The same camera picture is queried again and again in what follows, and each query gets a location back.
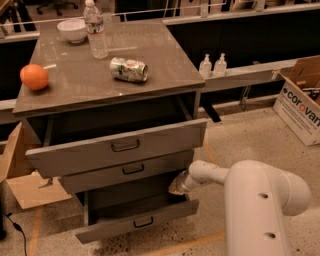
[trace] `cabinet top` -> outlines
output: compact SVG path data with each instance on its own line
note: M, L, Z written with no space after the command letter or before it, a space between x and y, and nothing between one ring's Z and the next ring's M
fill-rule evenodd
M87 39L80 44L65 41L57 24L41 27L30 61L47 69L48 87L31 91L22 85L13 110L17 117L177 94L205 85L170 31L160 22L107 24L109 56L102 60L93 57ZM114 78L109 68L113 57L147 64L147 81L131 83Z

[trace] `drawer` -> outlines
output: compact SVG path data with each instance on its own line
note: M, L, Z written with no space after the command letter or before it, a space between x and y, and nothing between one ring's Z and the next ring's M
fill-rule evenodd
M155 176L142 183L85 192L86 226L75 230L76 237L89 243L195 214L198 200L167 192L172 177Z
M67 193L75 194L105 186L142 179L161 173L184 170L193 160L193 151L144 159L111 168L63 176L59 179Z
M47 178L188 151L207 123L190 119L177 96L51 115L44 147L26 156Z

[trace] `crushed can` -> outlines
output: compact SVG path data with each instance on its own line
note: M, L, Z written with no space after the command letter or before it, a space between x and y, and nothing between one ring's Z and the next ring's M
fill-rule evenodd
M148 76L148 66L141 61L114 57L110 62L111 74L128 82L145 82Z

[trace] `drawer handle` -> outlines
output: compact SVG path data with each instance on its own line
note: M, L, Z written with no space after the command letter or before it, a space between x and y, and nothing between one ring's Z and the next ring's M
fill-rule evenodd
M122 168L122 172L123 174L132 174L132 173L137 173L137 172L142 172L144 170L144 164L141 164L141 168L138 168L136 170L132 170L132 171L126 171L126 169Z
M134 146L127 147L127 148L118 148L118 149L115 147L115 145L111 144L111 149L113 152L122 152L122 151L126 151L126 150L132 150L132 149L140 147L140 140L137 139L136 143L137 144Z
M149 226L151 224L153 224L153 217L152 216L150 217L150 221L145 224L137 225L136 221L133 221L133 225L135 228L142 228L142 227Z

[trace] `orange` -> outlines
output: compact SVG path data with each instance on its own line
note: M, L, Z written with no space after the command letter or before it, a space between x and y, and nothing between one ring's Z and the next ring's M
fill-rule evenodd
M36 91L48 85L49 75L40 65L28 64L21 69L20 79L30 90Z

